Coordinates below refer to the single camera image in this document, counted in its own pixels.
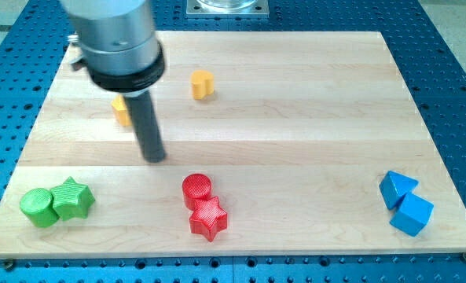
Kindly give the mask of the black flange ring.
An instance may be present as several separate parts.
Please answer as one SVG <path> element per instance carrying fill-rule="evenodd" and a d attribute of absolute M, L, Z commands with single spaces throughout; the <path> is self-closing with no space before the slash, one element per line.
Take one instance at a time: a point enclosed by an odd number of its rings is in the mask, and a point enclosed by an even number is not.
<path fill-rule="evenodd" d="M 156 59 L 145 69 L 128 75 L 108 75 L 87 67 L 92 81 L 100 88 L 117 93 L 143 90 L 156 83 L 165 72 L 165 57 L 161 42 L 157 42 Z"/>

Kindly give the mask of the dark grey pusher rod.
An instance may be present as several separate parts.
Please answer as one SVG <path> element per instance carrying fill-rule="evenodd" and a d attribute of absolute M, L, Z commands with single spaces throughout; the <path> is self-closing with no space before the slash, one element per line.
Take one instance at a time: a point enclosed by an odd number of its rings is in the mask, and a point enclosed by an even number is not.
<path fill-rule="evenodd" d="M 166 153 L 149 90 L 125 93 L 123 97 L 144 159 L 149 163 L 163 161 Z"/>

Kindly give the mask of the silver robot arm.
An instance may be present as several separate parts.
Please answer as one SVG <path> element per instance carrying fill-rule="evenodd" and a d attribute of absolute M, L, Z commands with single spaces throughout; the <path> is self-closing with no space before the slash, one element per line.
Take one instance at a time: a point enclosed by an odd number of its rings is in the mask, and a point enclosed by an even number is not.
<path fill-rule="evenodd" d="M 164 160 L 150 86 L 164 74 L 163 46 L 147 0 L 61 0 L 92 81 L 124 97 L 141 153 Z"/>

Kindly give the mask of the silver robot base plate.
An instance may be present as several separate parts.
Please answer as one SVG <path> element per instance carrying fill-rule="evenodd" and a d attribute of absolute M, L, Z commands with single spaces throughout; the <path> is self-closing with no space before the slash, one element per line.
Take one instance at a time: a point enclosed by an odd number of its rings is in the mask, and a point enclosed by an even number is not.
<path fill-rule="evenodd" d="M 268 0 L 187 0 L 186 15 L 190 17 L 268 16 Z"/>

